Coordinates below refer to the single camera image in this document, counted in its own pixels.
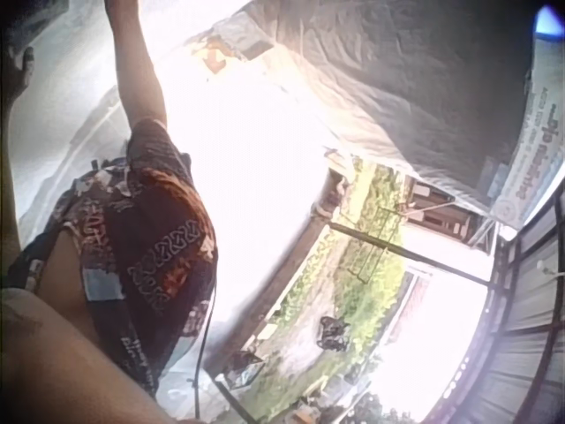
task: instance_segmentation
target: white tarp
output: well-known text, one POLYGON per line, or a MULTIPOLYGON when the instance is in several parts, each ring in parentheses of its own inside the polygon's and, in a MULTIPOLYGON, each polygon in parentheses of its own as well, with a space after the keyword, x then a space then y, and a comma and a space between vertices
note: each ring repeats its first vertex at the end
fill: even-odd
POLYGON ((275 45, 268 73, 346 150, 490 213, 522 128, 537 7, 256 0, 244 11, 275 45))

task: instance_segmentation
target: skin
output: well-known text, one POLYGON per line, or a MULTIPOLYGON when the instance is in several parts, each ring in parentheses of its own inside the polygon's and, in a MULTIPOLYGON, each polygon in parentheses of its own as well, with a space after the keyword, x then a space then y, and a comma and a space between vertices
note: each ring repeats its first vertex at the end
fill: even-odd
MULTIPOLYGON (((105 6, 114 36, 118 90, 130 127, 145 118, 166 125, 165 101, 141 30, 138 1, 106 0, 105 6)), ((80 279, 79 254, 70 232, 59 234, 37 295, 91 342, 99 343, 80 279)))
POLYGON ((2 290, 1 367, 3 413, 7 406, 12 422, 175 422, 76 328, 28 291, 2 290))
MULTIPOLYGON (((165 102, 141 31, 138 1, 106 0, 105 6, 114 35, 119 93, 130 126, 145 118, 166 126, 165 102)), ((3 93, 8 101, 3 106, 13 104, 31 75, 27 64, 21 70, 11 65, 12 80, 23 80, 24 85, 13 85, 16 90, 3 93)), ((3 107, 3 124, 4 119, 7 124, 9 109, 3 107)), ((6 165, 3 161, 2 184, 11 191, 7 161, 6 165)), ((11 235, 15 232, 17 237, 13 196, 12 203, 4 195, 2 202, 3 213, 4 205, 11 205, 11 235)), ((3 227, 3 262, 6 235, 3 227)), ((6 262, 15 257, 6 255, 6 262)), ((62 231, 45 265, 37 296, 18 289, 2 290, 2 413, 10 415, 9 422, 198 423, 171 419, 97 348, 98 336, 79 270, 72 236, 62 231)))

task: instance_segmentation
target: tree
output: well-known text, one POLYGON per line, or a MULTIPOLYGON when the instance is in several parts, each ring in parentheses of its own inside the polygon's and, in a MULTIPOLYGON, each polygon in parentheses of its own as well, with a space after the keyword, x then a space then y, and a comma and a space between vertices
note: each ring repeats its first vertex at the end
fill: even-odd
POLYGON ((416 424, 416 421, 412 419, 410 413, 399 414, 396 409, 383 413, 379 397, 367 393, 341 424, 416 424))

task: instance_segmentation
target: wire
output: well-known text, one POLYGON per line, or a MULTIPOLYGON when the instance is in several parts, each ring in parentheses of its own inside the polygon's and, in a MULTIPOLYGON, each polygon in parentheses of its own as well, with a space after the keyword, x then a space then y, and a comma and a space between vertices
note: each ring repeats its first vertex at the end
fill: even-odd
POLYGON ((204 328, 204 336, 202 338, 202 344, 200 345, 200 352, 198 354, 198 360, 196 361, 196 370, 194 371, 194 378, 192 380, 192 387, 194 388, 194 418, 196 420, 200 419, 200 386, 198 384, 198 380, 202 358, 204 357, 204 348, 206 347, 206 339, 208 337, 208 331, 210 330, 210 323, 212 322, 212 314, 214 313, 216 288, 217 280, 216 275, 214 274, 214 297, 212 298, 212 303, 210 304, 210 313, 208 314, 208 320, 206 327, 204 328))

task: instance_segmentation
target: green vegetation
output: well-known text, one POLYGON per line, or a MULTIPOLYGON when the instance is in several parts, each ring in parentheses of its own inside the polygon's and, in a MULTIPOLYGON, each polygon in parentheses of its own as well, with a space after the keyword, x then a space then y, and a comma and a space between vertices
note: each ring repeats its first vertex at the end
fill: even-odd
MULTIPOLYGON (((357 227, 381 239, 399 243, 398 216, 391 214, 388 217, 388 210, 394 211, 397 202, 402 201, 401 187, 396 183, 395 175, 381 167, 376 169, 372 180, 371 175, 368 175, 365 188, 369 182, 368 194, 358 205, 357 227)), ((301 276, 274 318, 279 330, 273 337, 287 337, 290 340, 292 326, 304 308, 305 299, 340 237, 342 236, 331 231, 307 260, 301 276)), ((267 367, 240 398, 242 405, 256 418, 271 418, 288 408, 321 376, 345 372, 352 363, 359 361, 370 347, 387 309, 395 303, 402 278, 401 259, 351 239, 345 247, 333 280, 335 314, 344 316, 345 321, 351 324, 353 349, 347 353, 324 352, 310 368, 299 375, 280 375, 280 358, 273 352, 267 367)), ((226 413, 216 422, 237 422, 237 416, 233 412, 226 413)))
MULTIPOLYGON (((401 192, 394 175, 377 168, 358 229, 400 244, 400 216, 391 211, 402 201, 401 192)), ((400 257, 355 239, 349 243, 335 273, 335 307, 351 324, 351 342, 357 354, 373 341, 380 320, 396 302, 403 273, 400 257)))
POLYGON ((316 251, 307 260, 304 270, 297 281, 292 286, 289 294, 286 295, 281 303, 281 309, 276 317, 271 321, 281 329, 292 327, 302 308, 308 292, 312 288, 316 277, 320 273, 326 259, 329 256, 335 243, 335 234, 330 232, 319 242, 316 251))
POLYGON ((300 375, 282 376, 276 366, 269 366, 241 398, 241 404, 256 418, 272 418, 295 402, 308 387, 323 375, 343 371, 348 354, 324 352, 309 369, 300 375))

